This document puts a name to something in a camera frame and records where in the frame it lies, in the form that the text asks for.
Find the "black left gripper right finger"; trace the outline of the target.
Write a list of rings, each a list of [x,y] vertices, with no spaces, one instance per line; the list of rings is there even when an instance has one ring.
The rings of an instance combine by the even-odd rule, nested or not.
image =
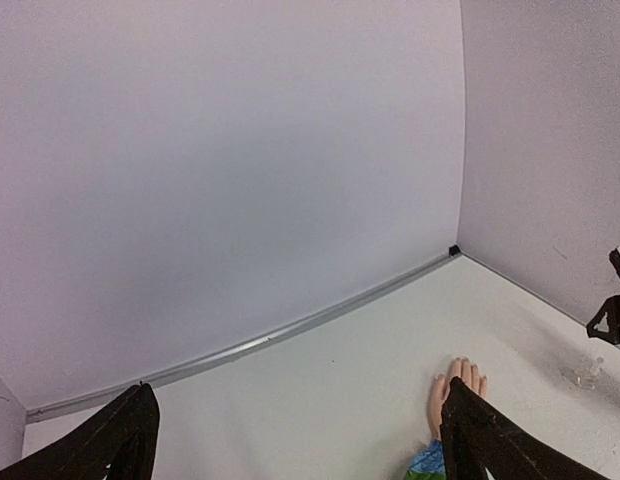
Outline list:
[[[440,427],[448,479],[606,480],[534,438],[455,377]]]

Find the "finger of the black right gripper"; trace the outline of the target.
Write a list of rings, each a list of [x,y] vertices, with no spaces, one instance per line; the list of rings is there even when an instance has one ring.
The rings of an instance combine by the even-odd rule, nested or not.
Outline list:
[[[589,338],[620,344],[620,295],[607,298],[586,325]]]

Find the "clear nail polish bottle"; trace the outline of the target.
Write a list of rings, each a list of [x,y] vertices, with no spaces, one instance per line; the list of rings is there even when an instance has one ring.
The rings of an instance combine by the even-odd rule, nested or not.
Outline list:
[[[598,356],[587,364],[578,367],[565,367],[561,370],[561,374],[580,389],[594,390],[599,383],[603,364],[604,358]]]

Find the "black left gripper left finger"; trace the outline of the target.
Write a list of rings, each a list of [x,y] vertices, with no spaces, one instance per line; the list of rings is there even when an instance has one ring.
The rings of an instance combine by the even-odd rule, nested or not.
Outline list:
[[[0,470],[0,479],[150,479],[160,411],[152,387],[129,387],[70,433]]]

